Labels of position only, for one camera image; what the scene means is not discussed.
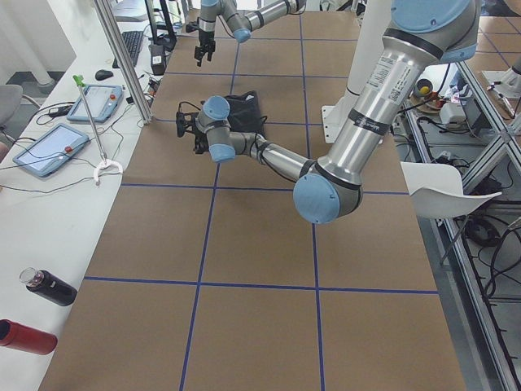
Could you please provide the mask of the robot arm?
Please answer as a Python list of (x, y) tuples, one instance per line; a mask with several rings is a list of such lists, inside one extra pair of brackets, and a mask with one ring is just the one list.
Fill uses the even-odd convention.
[(478, 1), (370, 1), (357, 45), (370, 51), (365, 82), (336, 105), (339, 134), (328, 153), (307, 159), (254, 131), (230, 124), (228, 101), (214, 95), (197, 113), (177, 115), (179, 135), (191, 133), (195, 150), (216, 163), (245, 155), (295, 184), (300, 216), (325, 224), (354, 211), (362, 199), (361, 173), (425, 68), (471, 58), (477, 47)]
[(188, 33), (197, 31), (199, 34), (199, 45), (195, 47), (194, 54), (197, 66), (201, 66), (204, 56), (207, 56), (208, 61), (212, 60), (216, 50), (215, 28), (219, 16), (230, 29), (231, 36), (238, 43), (244, 43), (251, 38), (253, 31), (285, 15), (303, 12), (305, 7), (306, 1), (278, 0), (260, 9), (241, 13), (236, 1), (202, 1), (197, 20), (186, 26)]

